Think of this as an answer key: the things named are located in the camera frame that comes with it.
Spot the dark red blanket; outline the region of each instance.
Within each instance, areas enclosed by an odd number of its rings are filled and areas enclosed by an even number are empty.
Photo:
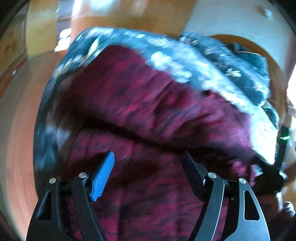
[[[61,103],[89,117],[72,144],[65,177],[97,167],[108,150],[115,153],[103,196],[93,203],[109,241],[188,239],[203,203],[181,167],[184,150],[222,178],[252,181],[249,116],[211,91],[176,83],[132,50],[106,48]],[[69,210],[74,236],[82,240],[72,203]]]

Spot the white wall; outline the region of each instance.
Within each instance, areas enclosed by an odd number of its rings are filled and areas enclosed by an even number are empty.
[[[273,19],[260,14],[269,8]],[[184,29],[202,35],[232,34],[255,42],[286,76],[295,64],[296,38],[280,12],[267,0],[197,0]]]

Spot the blue gripper pad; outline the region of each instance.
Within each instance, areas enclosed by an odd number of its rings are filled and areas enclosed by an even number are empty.
[[[102,196],[110,173],[113,169],[114,161],[114,153],[110,151],[105,159],[102,161],[101,166],[98,168],[98,171],[92,176],[92,191],[90,194],[90,198],[93,202],[95,202],[98,197]]]

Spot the green light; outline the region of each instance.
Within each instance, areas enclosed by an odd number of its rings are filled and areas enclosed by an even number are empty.
[[[280,137],[280,138],[283,140],[288,140],[290,137],[288,136],[288,137]]]

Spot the maroon cloth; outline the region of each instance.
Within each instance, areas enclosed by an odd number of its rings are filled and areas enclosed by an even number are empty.
[[[72,144],[65,177],[94,169],[108,150],[115,153],[103,195],[93,203],[109,241],[188,239],[203,203],[183,172],[184,150],[222,178],[253,180],[249,115],[211,91],[176,83],[132,50],[102,51],[61,104],[89,117]],[[74,237],[82,240],[71,201],[69,211]]]

